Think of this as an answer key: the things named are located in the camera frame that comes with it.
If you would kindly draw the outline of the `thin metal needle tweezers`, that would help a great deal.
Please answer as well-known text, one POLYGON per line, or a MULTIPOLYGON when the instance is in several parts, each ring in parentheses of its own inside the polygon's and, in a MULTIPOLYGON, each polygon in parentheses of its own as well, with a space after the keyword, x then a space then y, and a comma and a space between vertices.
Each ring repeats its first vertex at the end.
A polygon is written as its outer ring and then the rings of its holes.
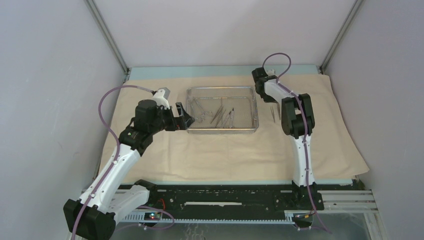
POLYGON ((277 120, 280 119, 278 113, 274 110, 273 107, 270 108, 270 112, 271 112, 271 116, 272 116, 273 122, 276 123, 277 120))

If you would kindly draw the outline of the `beige cloth wrap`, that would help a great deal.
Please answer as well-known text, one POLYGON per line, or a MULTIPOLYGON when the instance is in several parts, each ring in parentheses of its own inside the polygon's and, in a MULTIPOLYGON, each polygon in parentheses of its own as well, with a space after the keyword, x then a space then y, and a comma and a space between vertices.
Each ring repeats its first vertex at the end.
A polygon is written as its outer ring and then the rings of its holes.
MULTIPOLYGON (((315 127, 310 157, 317 181, 341 182, 369 171, 343 121, 331 80, 321 74, 290 74, 281 82, 311 97, 315 127)), ((184 103, 192 87, 253 86, 251 76, 130 80, 119 93, 111 129, 119 134, 135 114, 147 89, 166 87, 169 103, 184 103)), ((161 131, 130 169, 125 183, 140 179, 158 184, 273 184, 291 181, 295 159, 290 138, 274 123, 271 107, 257 99, 259 127, 250 134, 190 134, 161 131)))

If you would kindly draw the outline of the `metal surgical instrument tray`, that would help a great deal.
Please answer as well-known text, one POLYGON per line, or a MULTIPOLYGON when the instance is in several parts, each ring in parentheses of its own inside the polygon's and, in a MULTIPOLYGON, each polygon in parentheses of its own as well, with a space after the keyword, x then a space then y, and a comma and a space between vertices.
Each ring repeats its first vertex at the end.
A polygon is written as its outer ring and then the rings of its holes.
POLYGON ((189 88, 186 111, 195 119, 190 134, 252 134, 259 127, 256 92, 250 86, 189 88))

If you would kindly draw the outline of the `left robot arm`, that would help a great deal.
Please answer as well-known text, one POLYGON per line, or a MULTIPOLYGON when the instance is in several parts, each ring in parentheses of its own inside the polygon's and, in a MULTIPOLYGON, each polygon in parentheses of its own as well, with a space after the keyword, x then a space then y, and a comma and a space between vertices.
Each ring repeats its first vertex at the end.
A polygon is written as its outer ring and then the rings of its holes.
POLYGON ((117 135, 107 129, 116 146, 93 183, 77 200, 68 199, 63 206, 71 239, 80 236, 86 240, 108 240, 118 223, 140 206, 153 208, 158 194, 145 186, 134 184, 126 193, 115 193, 129 170, 142 157, 161 131, 187 130, 195 121, 176 103, 177 116, 169 104, 170 90, 166 87, 151 90, 151 99, 143 99, 135 108, 135 115, 125 129, 117 135))

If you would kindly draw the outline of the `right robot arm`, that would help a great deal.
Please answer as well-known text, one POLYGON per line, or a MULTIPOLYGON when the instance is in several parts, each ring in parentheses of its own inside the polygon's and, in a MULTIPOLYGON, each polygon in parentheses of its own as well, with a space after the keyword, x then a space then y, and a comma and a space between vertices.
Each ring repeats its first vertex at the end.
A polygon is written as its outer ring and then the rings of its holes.
POLYGON ((266 103, 280 107, 281 128, 292 140, 295 159, 293 182, 307 187, 315 182, 311 163, 311 135, 315 117, 309 94, 297 94, 282 85, 276 75, 267 74, 263 67, 252 72, 255 91, 266 103))

